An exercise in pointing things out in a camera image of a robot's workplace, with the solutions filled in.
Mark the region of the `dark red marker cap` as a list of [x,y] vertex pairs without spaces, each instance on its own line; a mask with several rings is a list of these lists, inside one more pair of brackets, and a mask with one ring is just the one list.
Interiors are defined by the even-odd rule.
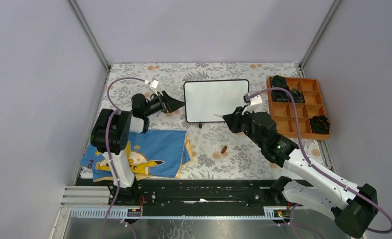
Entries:
[[221,150],[221,154],[225,154],[227,151],[228,147],[225,145],[222,150]]

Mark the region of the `small whiteboard black frame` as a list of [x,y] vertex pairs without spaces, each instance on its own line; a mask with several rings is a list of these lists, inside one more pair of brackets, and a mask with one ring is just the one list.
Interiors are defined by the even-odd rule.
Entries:
[[188,81],[183,84],[187,123],[223,122],[213,114],[226,115],[243,106],[249,92],[247,79]]

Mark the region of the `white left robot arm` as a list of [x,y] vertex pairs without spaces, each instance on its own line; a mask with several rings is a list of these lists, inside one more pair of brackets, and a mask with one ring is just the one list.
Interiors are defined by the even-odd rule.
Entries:
[[114,185],[122,188],[120,198],[128,205],[138,201],[135,179],[158,176],[176,177],[181,165],[191,159],[186,132],[150,130],[149,116],[173,113],[185,105],[165,91],[147,99],[143,94],[131,98],[131,111],[102,109],[91,132],[90,143],[104,160],[98,171],[111,171]]

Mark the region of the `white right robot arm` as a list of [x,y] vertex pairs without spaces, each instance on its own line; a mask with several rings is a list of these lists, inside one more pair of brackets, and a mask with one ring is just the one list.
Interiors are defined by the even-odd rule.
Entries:
[[247,113],[243,107],[237,107],[223,119],[231,132],[242,132],[253,141],[266,160],[312,185],[306,188],[281,176],[270,192],[273,203],[301,204],[332,219],[350,237],[363,236],[378,213],[377,191],[373,186],[367,183],[359,186],[321,164],[308,161],[296,143],[278,133],[276,122],[267,112]]

